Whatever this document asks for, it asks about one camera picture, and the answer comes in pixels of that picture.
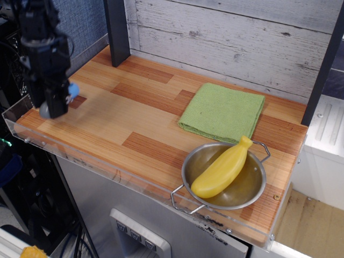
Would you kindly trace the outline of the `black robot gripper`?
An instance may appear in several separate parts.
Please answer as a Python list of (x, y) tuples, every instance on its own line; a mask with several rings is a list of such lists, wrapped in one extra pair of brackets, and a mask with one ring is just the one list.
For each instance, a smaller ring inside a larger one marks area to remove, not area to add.
[(21, 38), (25, 56), (24, 79), (33, 105), (40, 108), (46, 101), (50, 118), (68, 112), (70, 83), (66, 71), (70, 67), (68, 36), (57, 34), (46, 39)]

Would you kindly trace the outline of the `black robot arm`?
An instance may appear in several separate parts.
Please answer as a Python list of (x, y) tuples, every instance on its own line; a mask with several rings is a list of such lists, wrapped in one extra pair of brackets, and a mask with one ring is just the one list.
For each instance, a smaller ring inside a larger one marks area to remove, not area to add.
[(52, 1), (14, 1), (21, 29), (23, 78), (41, 116), (58, 118), (68, 112), (70, 68), (68, 37), (57, 28), (58, 10)]

